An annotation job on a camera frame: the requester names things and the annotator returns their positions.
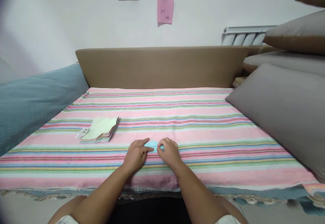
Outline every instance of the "blue cushion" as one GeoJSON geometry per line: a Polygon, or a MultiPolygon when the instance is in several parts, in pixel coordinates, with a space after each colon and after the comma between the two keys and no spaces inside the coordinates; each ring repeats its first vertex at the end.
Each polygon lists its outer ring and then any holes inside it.
{"type": "Polygon", "coordinates": [[[0,85],[0,156],[88,90],[79,64],[0,85]]]}

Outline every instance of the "striped blanket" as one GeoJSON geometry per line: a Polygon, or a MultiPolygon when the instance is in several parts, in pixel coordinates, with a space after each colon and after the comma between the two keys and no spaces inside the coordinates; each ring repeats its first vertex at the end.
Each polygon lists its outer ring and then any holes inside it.
{"type": "MultiPolygon", "coordinates": [[[[90,88],[14,149],[0,157],[0,189],[98,187],[123,163],[135,139],[169,137],[182,160],[210,187],[320,189],[311,172],[250,119],[225,101],[232,89],[90,88]],[[96,117],[119,116],[109,143],[75,139],[96,117]]],[[[133,190],[179,191],[158,153],[126,185],[133,190]]]]}

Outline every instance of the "dark shorts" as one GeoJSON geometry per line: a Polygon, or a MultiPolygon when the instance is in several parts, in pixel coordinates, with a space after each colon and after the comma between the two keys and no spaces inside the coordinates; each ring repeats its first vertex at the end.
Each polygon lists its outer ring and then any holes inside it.
{"type": "Polygon", "coordinates": [[[182,198],[153,198],[117,205],[109,224],[191,223],[182,198]]]}

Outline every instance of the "hand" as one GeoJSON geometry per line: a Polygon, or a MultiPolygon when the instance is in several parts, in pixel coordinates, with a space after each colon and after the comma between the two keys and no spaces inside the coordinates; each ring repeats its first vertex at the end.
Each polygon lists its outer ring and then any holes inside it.
{"type": "Polygon", "coordinates": [[[168,165],[172,170],[174,170],[177,165],[183,163],[180,158],[177,143],[169,138],[164,138],[159,141],[157,151],[166,165],[168,165]]]}
{"type": "Polygon", "coordinates": [[[129,146],[122,167],[130,175],[137,172],[143,166],[147,157],[147,153],[154,150],[154,148],[144,147],[144,144],[149,140],[149,138],[143,140],[135,140],[129,146]]]}

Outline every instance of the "white radiator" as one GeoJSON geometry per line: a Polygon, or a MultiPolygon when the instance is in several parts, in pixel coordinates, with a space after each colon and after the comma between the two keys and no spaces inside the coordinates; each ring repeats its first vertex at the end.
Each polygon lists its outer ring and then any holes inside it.
{"type": "Polygon", "coordinates": [[[222,45],[261,45],[265,32],[275,26],[225,27],[222,45]]]}

